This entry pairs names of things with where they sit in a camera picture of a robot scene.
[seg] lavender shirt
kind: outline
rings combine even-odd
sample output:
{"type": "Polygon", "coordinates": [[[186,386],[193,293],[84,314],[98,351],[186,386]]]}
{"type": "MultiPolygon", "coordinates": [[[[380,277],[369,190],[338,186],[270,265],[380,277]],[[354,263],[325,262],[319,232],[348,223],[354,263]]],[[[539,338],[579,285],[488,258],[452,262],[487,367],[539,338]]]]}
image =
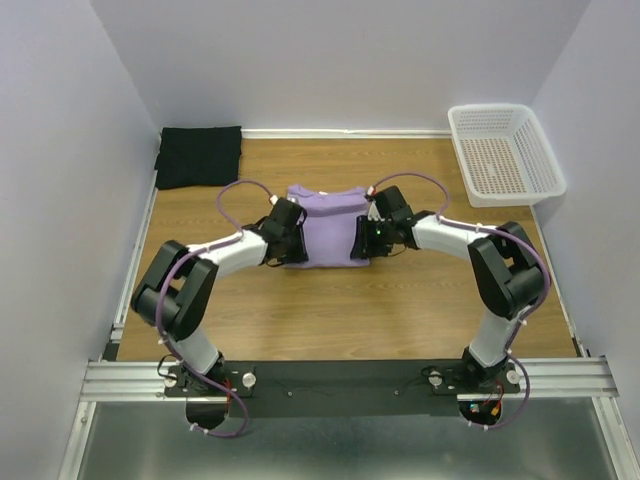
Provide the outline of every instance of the lavender shirt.
{"type": "Polygon", "coordinates": [[[366,215],[369,203],[366,190],[356,187],[346,192],[319,193],[301,185],[287,189],[287,197],[295,198],[308,213],[302,226],[309,261],[289,264],[293,268],[364,267],[369,260],[351,260],[356,239],[356,217],[366,215]]]}

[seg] white wall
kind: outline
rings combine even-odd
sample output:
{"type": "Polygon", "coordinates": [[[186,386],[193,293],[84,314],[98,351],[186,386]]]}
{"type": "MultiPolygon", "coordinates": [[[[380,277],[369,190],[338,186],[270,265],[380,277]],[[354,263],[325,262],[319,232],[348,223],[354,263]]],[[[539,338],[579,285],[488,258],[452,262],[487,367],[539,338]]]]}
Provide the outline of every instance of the white wall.
{"type": "Polygon", "coordinates": [[[92,0],[161,126],[448,128],[530,103],[588,0],[92,0]]]}
{"type": "Polygon", "coordinates": [[[593,0],[533,107],[568,182],[537,210],[568,309],[640,452],[640,2],[593,0]]]}
{"type": "Polygon", "coordinates": [[[0,478],[56,478],[157,129],[85,0],[0,3],[0,478]]]}

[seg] white laundry basket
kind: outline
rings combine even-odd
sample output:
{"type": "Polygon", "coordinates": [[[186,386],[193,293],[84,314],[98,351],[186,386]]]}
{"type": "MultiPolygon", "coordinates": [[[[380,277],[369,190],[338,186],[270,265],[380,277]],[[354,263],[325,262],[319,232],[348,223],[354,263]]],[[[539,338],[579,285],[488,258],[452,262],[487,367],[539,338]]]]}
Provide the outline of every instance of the white laundry basket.
{"type": "Polygon", "coordinates": [[[566,183],[540,123],[525,105],[449,110],[453,145],[474,207],[533,205],[566,183]]]}

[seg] purple cable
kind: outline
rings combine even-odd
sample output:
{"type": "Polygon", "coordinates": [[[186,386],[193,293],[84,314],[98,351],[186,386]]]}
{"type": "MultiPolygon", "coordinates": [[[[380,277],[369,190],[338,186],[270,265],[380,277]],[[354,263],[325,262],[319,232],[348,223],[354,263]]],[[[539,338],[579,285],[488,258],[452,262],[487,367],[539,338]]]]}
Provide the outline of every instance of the purple cable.
{"type": "Polygon", "coordinates": [[[173,346],[171,345],[171,342],[169,341],[169,336],[167,335],[166,330],[164,329],[164,326],[162,325],[162,306],[164,305],[164,300],[167,296],[167,292],[169,291],[169,285],[171,284],[171,280],[176,276],[176,274],[178,273],[178,270],[180,270],[180,267],[182,267],[186,262],[188,262],[189,260],[191,260],[194,257],[197,257],[198,255],[201,255],[203,253],[209,252],[211,250],[215,250],[218,248],[222,248],[222,247],[227,247],[229,245],[233,245],[234,243],[239,242],[240,240],[242,240],[243,237],[243,231],[242,231],[242,226],[233,218],[231,218],[227,212],[224,211],[224,209],[222,208],[222,203],[221,203],[221,198],[222,195],[224,195],[225,192],[227,192],[231,187],[234,187],[236,185],[242,184],[242,183],[250,183],[252,185],[257,185],[258,187],[262,188],[265,192],[267,192],[267,195],[269,195],[269,197],[272,197],[273,194],[271,193],[271,191],[264,186],[263,184],[253,181],[253,180],[238,180],[237,182],[231,183],[229,185],[227,185],[226,187],[224,187],[222,190],[220,190],[220,193],[218,193],[218,197],[216,198],[216,205],[218,207],[218,210],[220,211],[220,213],[222,214],[222,216],[224,218],[226,218],[227,220],[229,220],[234,227],[236,227],[237,231],[240,233],[240,235],[237,235],[229,240],[225,240],[223,242],[220,243],[216,243],[214,245],[210,245],[208,247],[202,247],[199,248],[198,250],[194,250],[192,252],[187,253],[185,256],[181,257],[176,264],[171,268],[171,270],[169,270],[169,273],[167,274],[167,277],[165,278],[164,282],[162,283],[162,287],[160,288],[160,293],[158,295],[158,305],[156,307],[156,315],[155,315],[155,320],[156,320],[156,329],[158,330],[158,333],[160,334],[160,338],[164,341],[164,345],[167,347],[167,349],[169,350],[169,352],[171,352],[171,354],[178,360],[178,361],[182,361],[182,365],[184,366],[185,369],[187,369],[189,372],[191,372],[192,375],[194,375],[196,378],[198,378],[199,380],[201,380],[202,382],[220,390],[221,392],[230,395],[231,398],[233,398],[236,402],[238,402],[238,405],[240,405],[240,408],[242,409],[242,413],[244,416],[244,420],[242,422],[242,425],[235,431],[233,432],[216,432],[213,430],[205,430],[202,427],[199,426],[195,426],[196,430],[199,430],[201,432],[205,432],[207,433],[207,435],[211,435],[213,437],[219,437],[219,438],[232,438],[232,437],[237,437],[238,435],[240,435],[242,432],[244,432],[244,430],[247,428],[247,426],[249,425],[249,410],[247,409],[247,406],[245,405],[245,403],[242,401],[242,399],[238,396],[238,394],[236,392],[234,392],[233,390],[227,388],[226,386],[215,382],[213,380],[211,380],[210,378],[207,378],[206,376],[202,375],[200,372],[196,371],[195,368],[193,368],[191,365],[189,365],[186,361],[184,361],[184,358],[182,358],[180,356],[180,354],[178,352],[175,351],[175,349],[173,348],[173,346]]]}
{"type": "MultiPolygon", "coordinates": [[[[511,355],[511,353],[509,352],[511,345],[513,344],[513,341],[515,340],[516,336],[518,335],[518,332],[520,331],[520,328],[522,327],[522,321],[524,319],[526,319],[529,315],[531,315],[533,312],[535,312],[538,307],[540,307],[540,305],[542,305],[542,303],[545,301],[545,299],[547,298],[547,296],[549,295],[549,291],[551,290],[551,275],[549,274],[549,270],[547,269],[547,266],[545,265],[544,261],[542,260],[542,257],[538,254],[538,252],[536,252],[535,248],[533,248],[531,245],[529,245],[527,242],[521,240],[520,238],[508,233],[508,232],[503,232],[502,230],[497,230],[495,228],[489,228],[489,227],[481,227],[478,225],[471,225],[469,223],[464,223],[464,222],[456,222],[453,220],[447,220],[446,218],[444,218],[442,216],[442,213],[447,209],[447,207],[449,206],[449,204],[451,203],[451,196],[449,195],[449,191],[447,190],[447,188],[440,183],[438,180],[436,180],[435,178],[429,176],[429,175],[425,175],[423,173],[419,173],[419,172],[399,172],[399,173],[394,173],[393,175],[388,175],[386,177],[384,177],[382,180],[379,180],[377,183],[373,184],[374,188],[377,188],[378,185],[380,185],[382,182],[385,182],[391,178],[396,178],[396,177],[404,177],[404,176],[411,176],[411,177],[419,177],[419,178],[424,178],[425,180],[430,181],[431,183],[437,185],[440,190],[442,191],[442,193],[444,193],[445,196],[445,201],[444,204],[438,209],[438,211],[436,212],[436,218],[438,219],[438,222],[442,223],[443,225],[447,225],[449,227],[454,227],[454,228],[460,228],[462,230],[467,230],[467,231],[471,231],[471,232],[482,232],[482,233],[486,233],[488,235],[498,235],[502,238],[505,238],[507,240],[510,240],[512,242],[517,243],[518,245],[520,245],[522,248],[524,248],[536,261],[536,263],[538,264],[540,271],[542,272],[542,278],[543,278],[543,282],[544,282],[544,286],[543,286],[543,290],[542,290],[542,294],[536,299],[535,303],[531,306],[531,308],[529,308],[528,310],[526,310],[518,319],[516,326],[513,329],[513,332],[511,333],[511,336],[509,337],[509,340],[507,340],[507,344],[505,346],[505,350],[506,350],[506,356],[509,360],[511,360],[513,363],[515,363],[520,370],[522,370],[522,374],[524,375],[524,380],[525,380],[525,392],[524,392],[524,399],[522,400],[522,403],[520,403],[520,406],[518,407],[518,409],[515,411],[515,413],[513,415],[511,415],[507,420],[505,420],[504,422],[498,423],[496,425],[486,425],[487,430],[495,430],[497,428],[502,428],[505,427],[509,424],[511,424],[513,421],[515,421],[520,415],[522,415],[522,412],[524,411],[527,403],[529,402],[529,396],[531,395],[531,380],[529,379],[529,374],[527,373],[527,370],[524,368],[524,365],[514,356],[511,355]]],[[[481,428],[485,428],[485,425],[478,425],[481,428]]]]}

